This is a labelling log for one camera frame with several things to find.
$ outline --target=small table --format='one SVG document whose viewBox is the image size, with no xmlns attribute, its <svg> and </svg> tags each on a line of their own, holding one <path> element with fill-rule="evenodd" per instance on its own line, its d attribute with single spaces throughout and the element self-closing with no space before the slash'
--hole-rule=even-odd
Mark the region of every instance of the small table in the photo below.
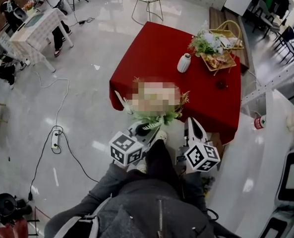
<svg viewBox="0 0 294 238">
<path fill-rule="evenodd" d="M 237 131 L 240 111 L 240 61 L 214 76 L 202 58 L 193 56 L 187 72 L 178 72 L 180 57 L 187 53 L 192 35 L 177 29 L 147 22 L 120 61 L 110 79 L 110 100 L 116 110 L 123 110 L 121 97 L 127 97 L 135 77 L 153 77 L 160 82 L 173 82 L 182 93 L 190 91 L 190 102 L 184 105 L 183 116 L 194 117 L 207 132 L 219 132 L 223 144 L 230 142 Z M 216 83 L 225 81 L 227 89 Z"/>
<path fill-rule="evenodd" d="M 24 23 L 28 24 L 38 14 L 40 12 L 31 15 Z M 12 43 L 16 56 L 21 59 L 27 58 L 32 64 L 42 61 L 50 71 L 55 72 L 55 68 L 41 54 L 45 46 L 45 41 L 51 35 L 52 31 L 59 27 L 70 47 L 73 47 L 73 43 L 61 24 L 61 20 L 66 19 L 66 16 L 59 9 L 49 9 L 42 12 L 42 14 L 42 17 L 34 25 L 29 27 L 23 26 L 17 30 L 10 38 L 10 42 Z"/>
</svg>

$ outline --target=red tablecloth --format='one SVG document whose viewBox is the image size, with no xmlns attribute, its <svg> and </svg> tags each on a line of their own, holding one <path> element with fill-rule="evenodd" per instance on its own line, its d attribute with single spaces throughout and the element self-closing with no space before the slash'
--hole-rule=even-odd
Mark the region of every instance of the red tablecloth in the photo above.
<svg viewBox="0 0 294 238">
<path fill-rule="evenodd" d="M 223 144 L 234 138 L 240 112 L 240 61 L 229 73 L 220 70 L 216 76 L 201 58 L 192 56 L 189 69 L 176 69 L 180 57 L 188 53 L 191 34 L 164 25 L 147 22 L 134 39 L 110 79 L 110 100 L 113 108 L 123 110 L 115 90 L 125 97 L 131 92 L 134 77 L 162 78 L 174 82 L 182 93 L 190 91 L 190 102 L 184 105 L 183 116 L 197 119 L 207 132 L 219 132 Z M 223 80 L 227 89 L 218 89 Z"/>
</svg>

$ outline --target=checkered tablecloth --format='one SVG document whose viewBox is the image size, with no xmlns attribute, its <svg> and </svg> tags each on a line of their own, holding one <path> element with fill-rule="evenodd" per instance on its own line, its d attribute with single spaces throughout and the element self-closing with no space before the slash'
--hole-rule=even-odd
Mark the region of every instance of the checkered tablecloth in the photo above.
<svg viewBox="0 0 294 238">
<path fill-rule="evenodd" d="M 33 64 L 42 61 L 45 57 L 41 54 L 46 38 L 58 27 L 66 16 L 57 8 L 42 12 L 43 16 L 30 27 L 22 27 L 10 38 L 16 57 L 29 59 Z"/>
</svg>

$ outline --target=white table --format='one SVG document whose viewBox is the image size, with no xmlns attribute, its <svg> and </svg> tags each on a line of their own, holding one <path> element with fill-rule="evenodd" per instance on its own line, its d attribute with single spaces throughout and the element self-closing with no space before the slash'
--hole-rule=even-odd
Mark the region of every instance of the white table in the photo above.
<svg viewBox="0 0 294 238">
<path fill-rule="evenodd" d="M 43 13 L 43 16 L 34 25 L 22 27 L 19 31 L 16 31 L 10 38 L 10 42 L 17 57 L 22 60 L 29 59 L 32 64 L 42 61 L 50 71 L 55 72 L 56 69 L 41 54 L 45 47 L 44 43 L 47 42 L 48 37 L 57 27 L 60 28 L 70 47 L 73 47 L 73 43 L 61 24 L 61 20 L 66 19 L 66 16 L 57 8 L 34 13 L 24 23 L 27 24 L 35 15 L 40 13 Z"/>
</svg>

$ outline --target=zipper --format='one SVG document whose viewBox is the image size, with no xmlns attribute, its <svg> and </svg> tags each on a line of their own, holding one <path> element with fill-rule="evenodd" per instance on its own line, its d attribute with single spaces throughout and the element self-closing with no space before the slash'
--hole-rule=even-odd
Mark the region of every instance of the zipper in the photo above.
<svg viewBox="0 0 294 238">
<path fill-rule="evenodd" d="M 158 230 L 158 237 L 163 238 L 163 205 L 162 205 L 162 199 L 158 200 L 159 202 L 159 230 Z"/>
</svg>

